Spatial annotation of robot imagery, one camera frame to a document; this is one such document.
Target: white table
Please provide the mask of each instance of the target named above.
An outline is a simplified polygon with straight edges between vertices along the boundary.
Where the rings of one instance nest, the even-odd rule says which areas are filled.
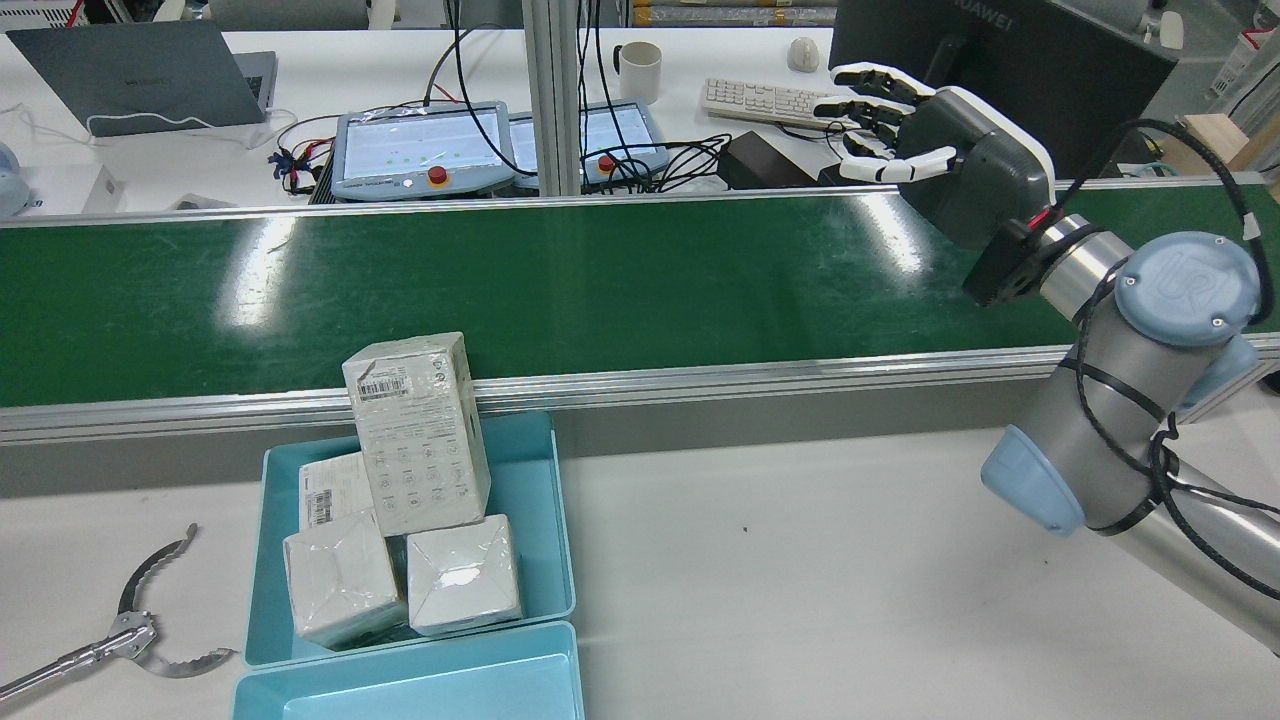
[[[561,415],[590,716],[1274,716],[1270,652],[1106,539],[1050,536],[980,487],[1000,430],[961,409],[1020,405],[1011,387]],[[780,419],[813,439],[762,441]],[[1251,388],[1176,450],[1277,502],[1277,434],[1280,400]],[[242,648],[259,496],[241,460],[225,484],[0,501],[0,680],[100,637],[129,571],[192,520],[143,596],[159,647]],[[220,720],[242,671],[115,660],[6,717]]]
[[[771,126],[710,118],[698,104],[707,77],[831,88],[824,72],[805,74],[787,69],[787,46],[803,35],[815,37],[819,47],[829,45],[831,31],[823,28],[740,28],[607,29],[602,46],[614,97],[617,76],[608,67],[613,45],[645,38],[662,46],[662,94],[652,110],[667,140],[696,140],[718,132],[741,135],[754,129],[817,174],[835,161],[824,143],[794,140]],[[431,65],[452,40],[449,31],[227,33],[228,46],[234,53],[274,50],[279,55],[274,105],[300,118],[420,99]],[[594,47],[589,59],[588,96],[600,101],[604,96],[595,70]],[[502,100],[513,113],[529,110],[521,31],[476,31],[463,44],[463,60],[472,101]],[[0,38],[0,77],[4,77],[0,109],[22,102],[35,123],[87,140],[84,128],[8,38]],[[445,64],[439,82],[458,94],[452,61]],[[288,119],[276,114],[271,122],[280,128]],[[325,137],[333,135],[333,119],[321,120],[291,132],[287,140],[292,145],[308,137]],[[14,150],[23,165],[104,164],[124,183],[122,211],[165,210],[186,193],[244,208],[303,204],[305,199],[287,195],[271,177],[266,158],[274,151],[274,143],[257,150],[243,147],[256,129],[101,138],[96,146],[86,146],[32,131],[19,111],[0,115],[0,141]],[[716,183],[703,186],[704,190],[716,187]]]

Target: barcode label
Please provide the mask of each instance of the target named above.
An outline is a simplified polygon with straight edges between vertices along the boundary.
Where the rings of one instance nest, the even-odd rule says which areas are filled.
[[[381,400],[384,397],[401,397],[408,395],[408,378],[403,370],[390,377],[372,377],[361,380],[356,386],[360,392],[360,401]]]
[[[325,489],[307,495],[307,519],[311,527],[333,520],[333,491]]]

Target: green conveyor belt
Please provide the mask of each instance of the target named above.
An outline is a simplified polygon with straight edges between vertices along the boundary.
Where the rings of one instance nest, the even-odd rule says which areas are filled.
[[[1247,192],[1277,273],[1280,208]],[[1239,236],[1216,187],[1071,210]],[[975,258],[891,193],[10,227],[0,406],[340,387],[365,345],[452,329],[477,378],[1074,341],[1044,302],[975,307]]]

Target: blue plastic bin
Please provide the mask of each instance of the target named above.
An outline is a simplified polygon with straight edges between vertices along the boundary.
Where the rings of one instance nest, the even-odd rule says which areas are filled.
[[[561,620],[573,611],[573,573],[564,500],[561,495],[556,434],[545,413],[521,413],[480,421],[493,486],[488,512],[506,514],[511,523],[520,574],[522,620],[497,623],[454,634],[471,634]],[[262,667],[319,657],[369,652],[334,652],[293,634],[289,588],[284,577],[282,542],[298,532],[298,468],[307,462],[360,450],[357,438],[284,445],[262,460],[262,515],[257,536],[257,566],[250,598],[244,662]],[[435,642],[415,638],[375,646],[398,647]]]
[[[233,720],[581,720],[577,644],[547,623],[255,670]]]

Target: white mug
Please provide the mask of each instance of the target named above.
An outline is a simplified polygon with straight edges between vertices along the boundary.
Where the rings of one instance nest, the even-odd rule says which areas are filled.
[[[618,73],[622,97],[658,101],[662,79],[662,47],[653,42],[627,42],[613,47],[613,70]]]

